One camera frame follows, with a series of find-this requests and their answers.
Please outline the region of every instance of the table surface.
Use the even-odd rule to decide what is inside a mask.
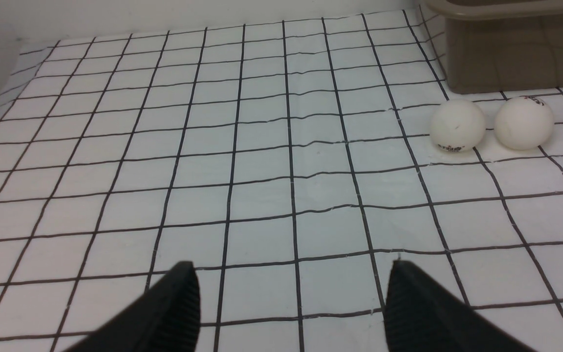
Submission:
[[[556,114],[540,149],[507,98]],[[473,151],[427,135],[449,91],[413,11],[25,47],[0,96],[0,352],[61,351],[178,261],[198,352],[386,351],[413,261],[523,342],[563,352],[563,89],[472,94]]]

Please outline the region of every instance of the white ping pong ball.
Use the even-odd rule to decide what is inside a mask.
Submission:
[[[512,98],[498,110],[494,134],[505,147],[528,150],[546,142],[553,133],[553,111],[531,96]]]
[[[485,135],[485,114],[468,100],[456,99],[440,105],[433,114],[429,137],[450,152],[465,152]]]

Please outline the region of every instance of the plastic container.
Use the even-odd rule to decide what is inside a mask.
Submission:
[[[418,0],[456,93],[563,87],[563,0]]]

